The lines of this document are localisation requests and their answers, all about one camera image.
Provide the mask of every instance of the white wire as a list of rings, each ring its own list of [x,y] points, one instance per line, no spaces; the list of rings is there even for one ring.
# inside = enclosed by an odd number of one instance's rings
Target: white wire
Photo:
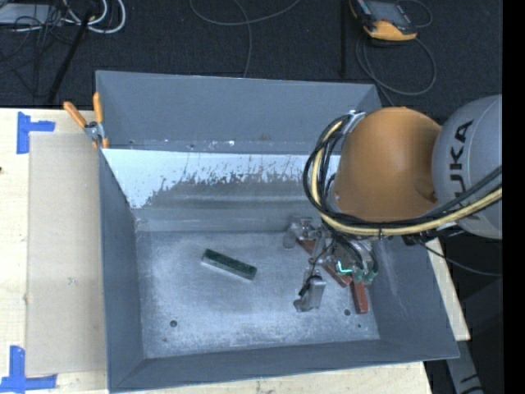
[[[67,0],[62,0],[62,1],[64,2],[64,4],[67,7],[67,13],[74,19],[73,21],[71,21],[69,19],[64,19],[64,21],[68,21],[70,23],[75,23],[77,25],[80,25],[82,23],[82,21],[69,8],[69,3],[67,2]],[[93,32],[96,32],[97,34],[114,34],[114,33],[118,32],[119,30],[121,30],[124,27],[124,24],[126,23],[126,7],[124,6],[124,2],[122,0],[117,0],[117,1],[118,1],[118,4],[119,4],[119,7],[121,9],[121,13],[122,13],[121,22],[119,23],[118,26],[116,26],[115,28],[110,29],[110,30],[103,30],[103,29],[95,28],[94,26],[92,26],[92,25],[97,24],[100,21],[102,21],[107,15],[107,2],[106,2],[106,0],[102,0],[103,5],[104,5],[103,14],[98,19],[96,19],[94,21],[90,21],[88,23],[88,29],[93,31]]]
[[[31,32],[33,30],[41,30],[43,28],[43,24],[41,23],[38,26],[30,26],[29,28],[18,28],[18,29],[12,29],[12,32]]]
[[[97,32],[98,34],[115,34],[115,32],[118,32],[124,27],[124,25],[126,24],[126,7],[124,6],[124,2],[122,0],[117,0],[117,1],[121,8],[121,13],[122,13],[121,23],[119,23],[118,26],[113,28],[112,30],[100,30],[100,29],[94,28],[93,26],[88,26],[89,30],[92,30],[93,32]]]
[[[62,20],[65,21],[65,22],[68,22],[68,23],[75,23],[77,25],[80,25],[82,23],[82,20],[71,10],[71,8],[69,7],[69,2],[67,0],[62,0],[62,2],[67,7],[67,13],[73,18],[73,21],[71,19],[66,19],[66,18],[63,18]],[[107,1],[106,0],[102,0],[102,3],[103,3],[103,6],[104,6],[103,14],[100,15],[100,17],[98,19],[95,19],[94,21],[88,22],[88,25],[95,25],[95,24],[103,21],[104,18],[106,17],[106,14],[107,14]]]

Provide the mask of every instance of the bin floor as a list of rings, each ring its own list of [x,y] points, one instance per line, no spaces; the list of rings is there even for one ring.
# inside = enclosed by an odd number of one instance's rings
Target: bin floor
[[[142,338],[147,358],[378,339],[373,305],[357,314],[351,291],[324,270],[320,309],[293,306],[310,268],[282,233],[137,232]],[[206,249],[257,268],[250,281],[202,262]]]

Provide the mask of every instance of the white cable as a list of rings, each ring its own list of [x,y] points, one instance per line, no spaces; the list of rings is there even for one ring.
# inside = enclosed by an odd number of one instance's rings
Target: white cable
[[[67,0],[62,0],[62,2],[64,3],[64,6],[66,6],[66,8],[67,8],[67,13],[73,18],[73,21],[71,19],[66,19],[66,18],[63,18],[62,20],[65,21],[65,22],[68,22],[68,23],[74,23],[74,24],[80,25],[82,23],[82,20],[71,10],[71,8],[69,7],[69,2]],[[94,21],[88,22],[88,25],[95,25],[95,24],[103,21],[104,18],[106,17],[106,14],[107,14],[107,1],[106,0],[102,0],[102,3],[103,3],[103,6],[104,6],[103,14],[100,15],[100,17],[98,19],[95,19]]]
[[[80,20],[80,18],[69,8],[69,3],[67,2],[67,0],[62,0],[64,2],[64,4],[66,5],[67,7],[67,13],[74,19],[74,21],[71,21],[71,20],[66,20],[65,21],[69,21],[70,23],[76,23],[77,25],[80,25],[82,23],[82,21]],[[104,17],[107,15],[107,2],[106,0],[102,0],[103,1],[103,5],[104,5],[104,12],[103,14],[96,20],[94,21],[90,21],[88,23],[88,29],[93,31],[93,32],[96,32],[97,34],[114,34],[116,32],[118,32],[119,30],[121,30],[123,27],[124,27],[124,24],[126,23],[126,7],[124,6],[124,2],[122,0],[117,0],[118,1],[118,4],[119,4],[119,7],[121,9],[121,13],[122,13],[122,18],[121,18],[121,22],[119,23],[118,26],[116,26],[115,28],[113,29],[110,29],[110,30],[102,30],[102,29],[99,29],[99,28],[95,28],[93,27],[92,25],[96,24],[96,23],[99,23],[100,21],[102,21],[104,19]]]
[[[332,134],[334,134],[343,122],[338,121],[326,134],[322,137],[322,141],[326,141]],[[321,164],[321,157],[323,151],[320,150],[315,155],[312,165],[312,173],[310,176],[310,192],[312,193],[313,200],[317,205],[320,205],[319,192],[317,187],[316,176],[319,170],[319,165]],[[471,214],[491,205],[495,201],[498,201],[503,196],[502,189],[494,190],[488,195],[485,195],[478,201],[475,201],[472,204],[469,204],[465,207],[459,208],[458,210],[448,213],[442,218],[429,220],[428,222],[418,223],[414,225],[408,225],[404,227],[393,227],[393,228],[374,228],[374,227],[356,227],[351,225],[345,225],[344,223],[338,222],[335,218],[332,218],[325,213],[321,213],[321,217],[324,222],[329,226],[333,227],[337,231],[342,233],[349,233],[351,235],[360,235],[360,236],[396,236],[396,235],[409,235],[412,233],[419,233],[422,231],[429,231],[431,229],[443,226],[448,222],[455,222],[461,218],[470,216]]]
[[[38,26],[30,26],[29,28],[19,28],[19,29],[12,29],[12,32],[31,32],[32,30],[41,30],[43,28],[43,25]]]

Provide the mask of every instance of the black floor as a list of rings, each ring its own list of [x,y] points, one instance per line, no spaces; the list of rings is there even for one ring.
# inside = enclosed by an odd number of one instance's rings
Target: black floor
[[[14,1],[61,6],[60,0]],[[376,78],[401,91],[381,93],[384,105],[408,106],[443,123],[464,104],[501,94],[503,0],[417,1],[403,0],[401,4],[415,25],[431,21],[418,30],[422,45],[412,41],[389,48],[367,46]],[[68,2],[79,16],[87,7],[87,0]],[[363,32],[351,16],[341,28],[340,0],[191,2],[193,9],[190,0],[123,0],[123,29],[115,34],[88,31],[52,100],[50,90],[60,77],[61,65],[79,27],[64,24],[14,32],[13,25],[2,25],[0,106],[57,108],[70,100],[78,108],[91,108],[96,70],[372,82],[360,65],[363,59],[356,56]],[[291,9],[280,13],[290,5]],[[122,18],[116,0],[108,0],[108,6],[106,20],[97,25],[100,28],[113,28]],[[245,22],[246,18],[253,21],[249,27],[217,24]],[[22,28],[23,21],[17,26]],[[433,62],[436,79],[430,85]],[[501,241],[456,236],[442,242],[446,254],[456,261],[501,271]],[[451,270],[461,301],[495,280],[455,266]],[[497,316],[500,319],[482,331],[474,331],[476,335],[470,342],[485,392],[494,393],[503,392],[504,381],[503,319],[502,314]],[[444,362],[427,364],[427,372],[436,392],[453,392]]]

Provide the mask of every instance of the wooden table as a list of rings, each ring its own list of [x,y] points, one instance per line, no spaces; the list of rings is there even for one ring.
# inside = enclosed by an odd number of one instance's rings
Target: wooden table
[[[25,115],[31,116],[31,121],[49,120],[56,123],[55,131],[48,134],[50,143],[59,142],[60,139],[67,138],[68,141],[78,142],[79,147],[85,150],[94,150],[83,131],[71,120],[69,115],[62,110],[43,110],[43,109],[16,109],[0,108],[0,118],[2,118],[2,128],[0,129],[0,377],[8,374],[8,351],[9,346],[16,345],[24,347],[29,355],[40,354],[46,358],[48,364],[53,364],[53,357],[45,356],[48,352],[38,351],[38,346],[33,342],[32,346],[27,346],[28,342],[28,309],[31,308],[31,298],[28,293],[28,239],[30,238],[29,229],[30,214],[30,180],[31,180],[31,148],[30,153],[16,154],[16,129],[17,113],[22,111]],[[94,119],[93,112],[82,112],[88,121]],[[30,135],[36,141],[41,132],[31,132]],[[77,172],[67,172],[60,179],[75,179],[82,173],[82,169]],[[64,197],[59,192],[48,192],[50,202],[53,198]],[[94,243],[97,244],[99,236],[94,235]],[[71,243],[71,239],[63,241],[62,244],[69,244],[67,249],[71,255],[85,255],[78,251],[78,246]],[[435,250],[441,251],[437,240],[429,243]],[[454,334],[458,341],[470,338],[467,325],[464,321],[454,284],[449,275],[445,261],[430,254],[431,263],[437,276],[437,281],[443,294],[445,307],[450,317]],[[49,254],[49,261],[54,261],[53,252]],[[78,314],[89,314],[89,305],[80,305],[83,308]],[[57,309],[67,309],[68,305],[55,304]],[[74,337],[68,337],[64,333],[61,349],[71,350],[75,346],[67,343],[74,342]],[[89,356],[89,348],[95,346],[89,340],[83,340],[83,353]],[[58,370],[57,388],[48,390],[50,392],[104,392],[106,389],[105,364],[100,361],[86,362],[85,368],[81,366],[74,372]],[[37,376],[30,373],[27,369],[27,376]],[[218,383],[205,386],[189,386],[173,388],[169,390],[158,390],[159,392],[169,392],[172,394],[186,393],[253,393],[253,394],[283,394],[283,393],[319,393],[342,394],[345,392],[357,393],[399,393],[409,392],[411,394],[431,393],[427,375],[423,363],[395,364],[388,366],[367,367],[362,369],[346,369],[340,371],[330,371],[322,373],[309,373],[280,378],[265,378],[231,383]]]

